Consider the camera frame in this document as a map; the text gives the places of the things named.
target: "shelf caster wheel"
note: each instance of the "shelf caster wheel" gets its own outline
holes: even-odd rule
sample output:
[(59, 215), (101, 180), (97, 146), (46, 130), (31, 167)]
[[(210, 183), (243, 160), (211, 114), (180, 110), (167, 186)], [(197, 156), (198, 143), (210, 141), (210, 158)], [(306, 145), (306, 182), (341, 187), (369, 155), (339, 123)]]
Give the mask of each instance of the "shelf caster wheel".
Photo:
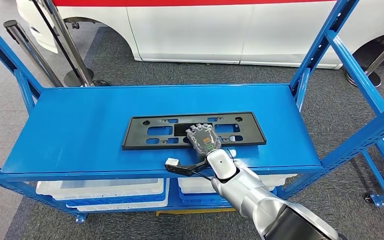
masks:
[(75, 216), (76, 224), (83, 224), (86, 221), (86, 215), (77, 215)]
[(372, 193), (371, 192), (366, 192), (363, 194), (363, 198), (364, 198), (364, 201), (368, 204), (375, 204), (375, 202), (373, 202), (373, 199), (371, 197)]

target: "blue metal shelf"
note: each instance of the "blue metal shelf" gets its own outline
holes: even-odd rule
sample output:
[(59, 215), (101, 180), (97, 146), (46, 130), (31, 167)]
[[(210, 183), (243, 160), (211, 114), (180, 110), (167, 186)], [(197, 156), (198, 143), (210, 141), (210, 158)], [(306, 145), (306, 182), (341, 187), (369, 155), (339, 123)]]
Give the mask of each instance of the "blue metal shelf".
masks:
[[(204, 104), (198, 97), (185, 96), (237, 96), (237, 100)], [(193, 164), (197, 161), (194, 150), (121, 150), (130, 117), (244, 111), (253, 111), (268, 141), (260, 146), (229, 147), (236, 160), (259, 175), (276, 168), (290, 173), (321, 169), (287, 84), (47, 88), (0, 178), (13, 180), (34, 173), (43, 176), (41, 180), (76, 180), (80, 172), (95, 173), (93, 179), (108, 178), (108, 173), (123, 178), (176, 178), (165, 170), (165, 161), (177, 158)], [(202, 173), (213, 174), (211, 169)]]
[[(258, 175), (302, 173), (276, 194), (287, 199), (335, 168), (367, 155), (376, 145), (384, 156), (384, 101), (347, 50), (338, 33), (358, 0), (338, 0), (301, 66), (289, 84), (226, 84), (43, 88), (0, 37), (0, 60), (13, 73), (29, 118), (7, 161), (0, 169), (0, 186), (20, 193), (84, 222), (87, 212), (66, 207), (49, 195), (39, 195), (27, 181), (178, 178), (164, 168), (167, 158), (183, 164), (196, 161), (193, 149), (121, 149), (131, 117), (252, 111), (267, 145), (229, 147), (236, 160)], [(300, 109), (310, 75), (332, 47), (355, 80), (376, 117), (349, 139), (318, 159)], [(206, 96), (215, 96), (206, 104)], [(212, 101), (228, 99), (220, 104)], [(210, 169), (202, 171), (211, 176)], [(382, 203), (384, 195), (373, 195)], [(182, 203), (177, 181), (170, 182), (168, 206), (104, 212), (213, 209), (228, 204)]]

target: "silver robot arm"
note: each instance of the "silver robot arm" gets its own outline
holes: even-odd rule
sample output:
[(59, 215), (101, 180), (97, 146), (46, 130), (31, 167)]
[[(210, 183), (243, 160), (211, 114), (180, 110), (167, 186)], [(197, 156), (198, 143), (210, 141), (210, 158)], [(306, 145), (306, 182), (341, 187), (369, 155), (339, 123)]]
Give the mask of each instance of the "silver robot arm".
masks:
[(260, 178), (220, 149), (208, 124), (198, 124), (187, 136), (199, 156), (214, 170), (211, 184), (241, 216), (251, 220), (263, 240), (339, 240), (338, 233), (301, 204), (272, 194)]

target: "black cable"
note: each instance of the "black cable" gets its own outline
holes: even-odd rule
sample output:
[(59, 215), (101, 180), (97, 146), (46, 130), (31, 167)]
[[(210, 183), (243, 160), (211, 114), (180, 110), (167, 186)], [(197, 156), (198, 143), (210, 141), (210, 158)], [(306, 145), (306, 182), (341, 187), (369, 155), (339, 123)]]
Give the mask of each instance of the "black cable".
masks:
[(64, 54), (65, 59), (67, 59), (67, 62), (70, 64), (70, 67), (73, 69), (73, 72), (74, 72), (75, 76), (78, 79), (82, 79), (80, 77), (79, 73), (77, 72), (77, 69), (74, 67), (74, 64), (73, 64), (72, 60), (70, 59), (69, 55), (67, 54), (66, 50), (64, 49), (63, 44), (58, 39), (57, 34), (55, 34), (54, 29), (52, 28), (51, 24), (49, 23), (48, 19), (46, 18), (44, 12), (42, 11), (42, 9), (39, 6), (39, 3), (37, 1), (38, 0), (33, 0), (32, 2), (34, 4), (34, 6), (36, 7), (37, 11), (39, 11), (39, 14), (42, 17), (42, 19), (45, 21), (45, 24), (46, 24), (47, 28), (49, 29), (50, 33), (52, 34), (53, 38), (55, 39), (55, 41), (58, 44), (59, 48), (61, 49), (62, 53)]
[(194, 171), (194, 170), (190, 170), (193, 174), (196, 174), (196, 175), (198, 175), (198, 176), (200, 176), (200, 177), (203, 177), (203, 178), (205, 178), (205, 179), (207, 179), (208, 181), (211, 181), (211, 178), (209, 178), (209, 177), (207, 177), (207, 176), (205, 176), (205, 175), (203, 175), (203, 174), (201, 174), (201, 173), (199, 173), (199, 172), (196, 172), (196, 171)]

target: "gray carpet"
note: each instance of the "gray carpet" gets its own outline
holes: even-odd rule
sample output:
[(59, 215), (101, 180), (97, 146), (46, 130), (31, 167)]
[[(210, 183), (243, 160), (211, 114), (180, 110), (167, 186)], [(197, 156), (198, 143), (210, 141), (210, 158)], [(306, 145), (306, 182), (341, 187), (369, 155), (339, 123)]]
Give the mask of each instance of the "gray carpet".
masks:
[[(355, 55), (369, 64), (384, 48), (369, 43)], [(295, 68), (137, 62), (127, 43), (116, 32), (102, 27), (85, 59), (96, 80), (113, 85), (162, 85), (210, 83), (288, 82)], [(383, 79), (378, 88), (384, 97), (384, 64), (377, 70)], [(312, 75), (302, 116), (322, 158), (367, 123), (373, 112), (342, 70), (318, 69)], [(384, 173), (384, 164), (373, 149), (374, 161)], [(357, 156), (291, 200), (299, 202), (350, 240), (383, 240), (384, 207), (365, 203), (362, 194), (380, 192), (370, 169)], [(90, 214), (86, 223), (40, 203), (24, 198), (7, 232), (8, 240), (257, 240), (254, 227), (236, 212), (160, 215), (152, 212)]]

